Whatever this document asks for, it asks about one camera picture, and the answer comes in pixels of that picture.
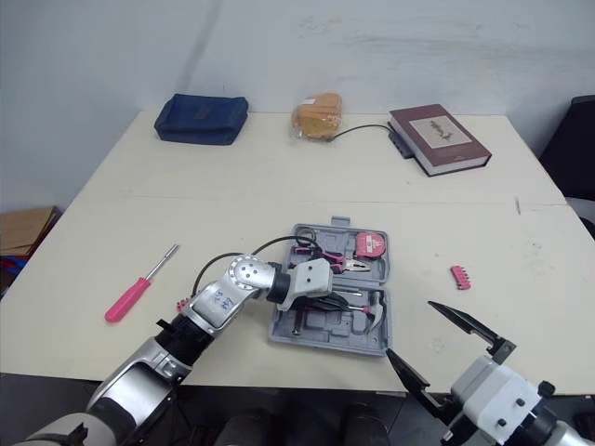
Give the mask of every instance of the gray tool case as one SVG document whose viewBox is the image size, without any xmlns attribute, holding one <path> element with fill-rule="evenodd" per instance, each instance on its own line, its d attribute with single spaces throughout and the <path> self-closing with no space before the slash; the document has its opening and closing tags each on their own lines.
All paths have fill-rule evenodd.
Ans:
<svg viewBox="0 0 595 446">
<path fill-rule="evenodd" d="M 381 283 L 389 277 L 389 237 L 380 230 L 357 230 L 349 226 L 350 220 L 345 217 L 333 217 L 333 226 L 298 224 L 293 233 L 310 229 L 316 234 L 316 242 L 325 251 L 341 253 L 348 258 L 356 258 L 366 263 L 370 271 L 344 271 L 335 274 L 333 291 L 345 297 L 350 305 L 370 306 L 378 300 L 382 307 L 382 318 L 379 324 L 369 330 L 373 317 L 358 310 L 351 311 L 319 311 L 290 309 L 272 313 L 269 326 L 269 339 L 275 342 L 296 344 L 300 346 L 332 348 L 371 356 L 384 356 L 385 350 L 392 347 L 390 296 Z M 355 257 L 355 241 L 359 232 L 375 232 L 384 237 L 386 251 L 379 258 Z M 307 261 L 308 256 L 297 254 L 294 243 L 284 264 Z"/>
</svg>

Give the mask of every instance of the blue pouch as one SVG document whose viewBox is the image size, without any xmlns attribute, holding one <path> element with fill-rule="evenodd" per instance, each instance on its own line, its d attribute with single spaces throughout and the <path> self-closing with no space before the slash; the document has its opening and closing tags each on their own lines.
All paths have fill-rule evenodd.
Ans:
<svg viewBox="0 0 595 446">
<path fill-rule="evenodd" d="M 176 94 L 163 107 L 154 127 L 163 141 L 229 146 L 247 116 L 245 98 Z"/>
</svg>

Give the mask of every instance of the white table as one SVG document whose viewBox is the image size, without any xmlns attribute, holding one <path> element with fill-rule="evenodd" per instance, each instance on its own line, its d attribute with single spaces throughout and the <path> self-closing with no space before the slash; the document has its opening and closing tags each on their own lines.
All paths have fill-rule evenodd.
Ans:
<svg viewBox="0 0 595 446">
<path fill-rule="evenodd" d="M 3 372 L 103 379 L 158 333 L 155 321 L 175 315 L 212 256 L 251 251 L 295 223 L 349 216 L 390 236 L 394 348 L 431 390 L 446 391 L 485 344 L 430 299 L 515 342 L 507 364 L 527 378 L 593 392 L 595 243 L 506 118 L 460 117 L 494 157 L 434 178 L 382 129 L 331 145 L 292 142 L 287 115 L 252 114 L 234 145 L 211 148 L 158 140 L 154 118 L 139 115 L 0 304 Z M 382 119 L 348 116 L 345 127 Z M 172 243 L 180 250 L 145 296 L 108 325 L 105 309 Z M 279 261 L 285 248 L 262 257 Z M 467 267 L 471 290 L 455 288 L 454 264 Z M 247 306 L 186 383 L 403 389 L 385 359 L 269 342 L 270 317 L 266 302 Z"/>
</svg>

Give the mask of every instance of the pink connector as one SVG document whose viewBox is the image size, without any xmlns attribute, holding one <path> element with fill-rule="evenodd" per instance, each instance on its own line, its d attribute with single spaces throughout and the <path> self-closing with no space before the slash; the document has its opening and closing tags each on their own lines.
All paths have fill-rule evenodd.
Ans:
<svg viewBox="0 0 595 446">
<path fill-rule="evenodd" d="M 469 276 L 463 267 L 454 266 L 450 267 L 450 271 L 455 276 L 456 280 L 456 288 L 459 290 L 469 290 L 471 287 L 471 282 L 469 281 Z"/>
<path fill-rule="evenodd" d="M 189 297 L 186 297 L 185 299 L 176 302 L 176 310 L 178 311 L 178 313 L 180 313 L 184 309 L 184 307 L 188 305 L 188 302 L 190 302 Z"/>
</svg>

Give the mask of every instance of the pink screwdriver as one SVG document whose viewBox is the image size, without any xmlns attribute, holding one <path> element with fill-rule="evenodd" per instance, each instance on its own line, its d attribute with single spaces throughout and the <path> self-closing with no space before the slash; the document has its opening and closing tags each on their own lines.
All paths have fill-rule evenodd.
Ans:
<svg viewBox="0 0 595 446">
<path fill-rule="evenodd" d="M 165 264 L 169 258 L 178 250 L 179 245 L 174 244 L 169 251 L 165 253 L 164 258 L 155 265 L 145 277 L 140 277 L 137 282 L 126 290 L 126 292 L 113 304 L 105 313 L 105 320 L 107 322 L 119 322 L 124 318 L 127 312 L 137 303 L 142 294 L 147 288 L 151 286 L 149 280 L 154 276 L 159 269 Z"/>
</svg>

